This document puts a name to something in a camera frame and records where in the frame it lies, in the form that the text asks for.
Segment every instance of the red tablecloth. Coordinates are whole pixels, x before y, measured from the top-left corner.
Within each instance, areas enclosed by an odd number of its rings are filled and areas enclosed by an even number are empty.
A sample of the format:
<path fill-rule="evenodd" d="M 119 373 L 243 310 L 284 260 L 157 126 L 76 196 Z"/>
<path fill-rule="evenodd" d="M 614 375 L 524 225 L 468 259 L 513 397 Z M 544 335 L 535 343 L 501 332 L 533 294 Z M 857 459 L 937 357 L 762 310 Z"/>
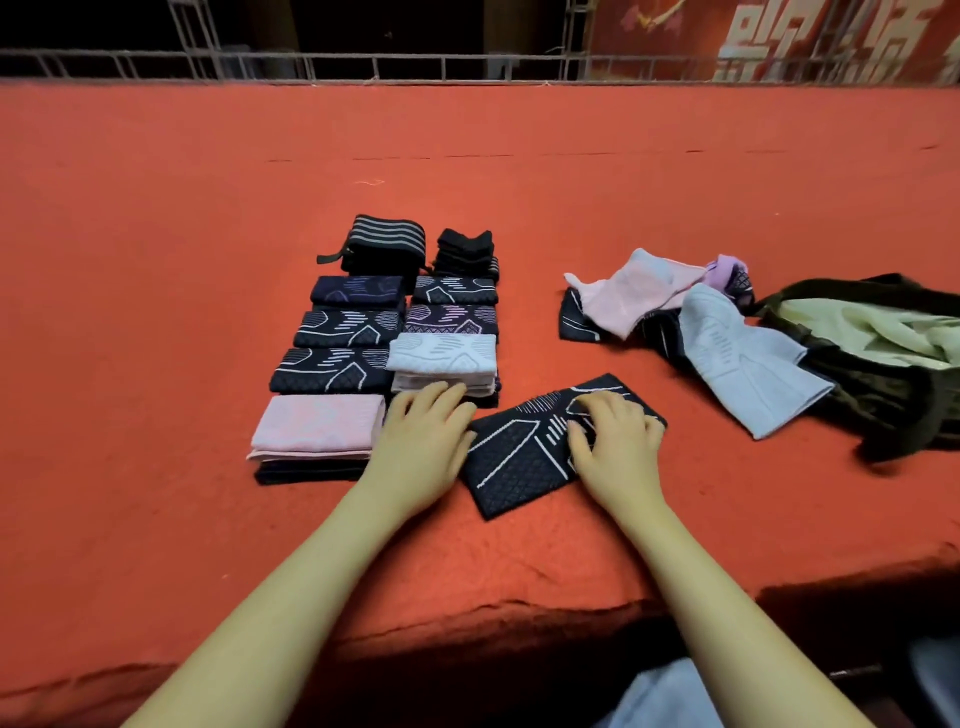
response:
<path fill-rule="evenodd" d="M 244 455 L 337 272 L 313 256 L 360 211 L 491 229 L 503 404 L 620 376 L 670 421 L 668 500 L 750 593 L 955 567 L 960 455 L 871 473 L 812 418 L 754 442 L 652 352 L 561 341 L 557 318 L 564 272 L 640 246 L 738 255 L 759 294 L 891 271 L 960 290 L 957 118 L 933 90 L 0 88 L 0 722 L 46 715 L 37 686 L 98 673 L 109 697 L 179 663 L 344 493 L 258 488 Z M 489 523 L 458 486 L 331 655 L 609 630 L 652 595 L 580 486 Z"/>

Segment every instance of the unfolded sock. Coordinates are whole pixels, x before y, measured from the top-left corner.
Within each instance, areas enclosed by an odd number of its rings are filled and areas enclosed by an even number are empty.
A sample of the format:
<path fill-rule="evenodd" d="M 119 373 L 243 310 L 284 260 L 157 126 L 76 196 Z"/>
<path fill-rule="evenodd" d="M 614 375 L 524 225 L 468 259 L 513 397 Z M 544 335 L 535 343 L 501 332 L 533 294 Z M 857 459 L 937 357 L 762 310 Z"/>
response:
<path fill-rule="evenodd" d="M 560 303 L 560 338 L 566 341 L 584 341 L 599 344 L 609 341 L 610 334 L 584 315 L 580 294 L 576 288 L 567 288 Z"/>
<path fill-rule="evenodd" d="M 411 333 L 490 333 L 499 335 L 496 309 L 491 305 L 414 303 L 403 330 Z"/>
<path fill-rule="evenodd" d="M 666 425 L 660 415 L 610 374 L 473 421 L 470 429 L 477 437 L 461 477 L 484 519 L 545 496 L 576 478 L 566 444 L 566 421 L 582 425 L 592 444 L 593 422 L 575 398 L 601 390 L 639 402 L 644 412 Z"/>
<path fill-rule="evenodd" d="M 307 311 L 294 335 L 294 346 L 305 349 L 386 346 L 400 333 L 395 308 Z"/>
<path fill-rule="evenodd" d="M 390 392 L 387 348 L 291 349 L 270 379 L 281 395 L 380 394 Z"/>
<path fill-rule="evenodd" d="M 320 276 L 310 301 L 345 308 L 390 308 L 403 299 L 400 276 Z"/>
<path fill-rule="evenodd" d="M 248 460 L 370 457 L 382 395 L 277 395 L 256 426 Z"/>
<path fill-rule="evenodd" d="M 496 391 L 496 337 L 482 333 L 401 333 L 390 342 L 387 369 L 395 392 L 434 381 L 463 382 L 471 397 Z"/>
<path fill-rule="evenodd" d="M 359 480 L 369 460 L 265 460 L 253 477 L 260 485 Z"/>
<path fill-rule="evenodd" d="M 637 332 L 646 345 L 679 371 L 693 369 L 686 358 L 684 336 L 680 331 L 680 309 L 654 311 L 640 319 Z"/>
<path fill-rule="evenodd" d="M 420 276 L 414 289 L 414 303 L 497 303 L 496 287 L 490 279 Z"/>
<path fill-rule="evenodd" d="M 718 255 L 708 263 L 704 283 L 726 295 L 737 308 L 754 302 L 754 285 L 747 275 L 747 264 L 732 255 Z"/>
<path fill-rule="evenodd" d="M 727 296 L 702 283 L 684 300 L 680 328 L 697 374 L 755 440 L 833 388 L 797 366 L 806 348 L 772 328 L 747 326 Z"/>
<path fill-rule="evenodd" d="M 584 313 L 593 323 L 626 339 L 650 311 L 679 307 L 686 291 L 706 272 L 637 248 L 609 280 L 583 283 L 570 273 L 564 278 L 579 291 Z"/>

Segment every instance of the sock stack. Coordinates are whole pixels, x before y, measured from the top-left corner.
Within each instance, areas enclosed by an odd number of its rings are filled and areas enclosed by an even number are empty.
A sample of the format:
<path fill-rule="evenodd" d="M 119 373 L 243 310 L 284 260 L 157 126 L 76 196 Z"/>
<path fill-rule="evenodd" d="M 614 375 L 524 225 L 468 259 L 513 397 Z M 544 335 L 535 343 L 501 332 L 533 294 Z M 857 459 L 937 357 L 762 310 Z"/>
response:
<path fill-rule="evenodd" d="M 261 485 L 355 480 L 383 423 L 388 346 L 406 311 L 402 276 L 320 276 L 270 379 L 276 392 L 248 456 Z"/>
<path fill-rule="evenodd" d="M 434 272 L 443 276 L 500 280 L 500 265 L 493 254 L 493 233 L 483 231 L 476 237 L 447 228 L 437 240 L 439 251 L 433 261 Z"/>
<path fill-rule="evenodd" d="M 394 391 L 422 389 L 438 380 L 463 382 L 466 400 L 498 406 L 500 331 L 493 307 L 498 300 L 491 279 L 417 278 L 403 332 L 390 345 L 387 369 L 395 372 Z"/>

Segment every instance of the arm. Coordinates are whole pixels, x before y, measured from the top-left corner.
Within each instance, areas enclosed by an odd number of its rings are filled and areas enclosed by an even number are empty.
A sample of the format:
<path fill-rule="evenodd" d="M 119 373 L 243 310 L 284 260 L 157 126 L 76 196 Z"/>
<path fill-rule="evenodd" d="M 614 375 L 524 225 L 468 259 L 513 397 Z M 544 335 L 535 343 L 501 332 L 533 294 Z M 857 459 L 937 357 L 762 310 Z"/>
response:
<path fill-rule="evenodd" d="M 283 725 L 367 566 L 460 471 L 475 437 L 465 391 L 438 382 L 397 395 L 359 482 L 125 725 Z"/>
<path fill-rule="evenodd" d="M 660 491 L 663 425 L 617 394 L 581 398 L 597 430 L 569 428 L 577 472 L 649 566 L 724 724 L 872 724 L 704 551 Z"/>

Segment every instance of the dark green bag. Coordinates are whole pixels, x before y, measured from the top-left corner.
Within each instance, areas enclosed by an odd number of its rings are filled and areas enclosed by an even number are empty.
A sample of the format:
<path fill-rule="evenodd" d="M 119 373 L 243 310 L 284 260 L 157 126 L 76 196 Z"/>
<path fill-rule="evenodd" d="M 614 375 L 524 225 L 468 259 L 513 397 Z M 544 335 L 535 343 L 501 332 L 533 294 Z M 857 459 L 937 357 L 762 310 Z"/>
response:
<path fill-rule="evenodd" d="M 933 370 L 880 364 L 840 350 L 778 315 L 791 299 L 875 303 L 960 318 L 960 296 L 924 288 L 897 273 L 864 280 L 809 279 L 756 304 L 765 326 L 809 349 L 800 366 L 834 382 L 811 412 L 863 435 L 857 453 L 883 462 L 924 448 L 960 449 L 960 367 Z"/>

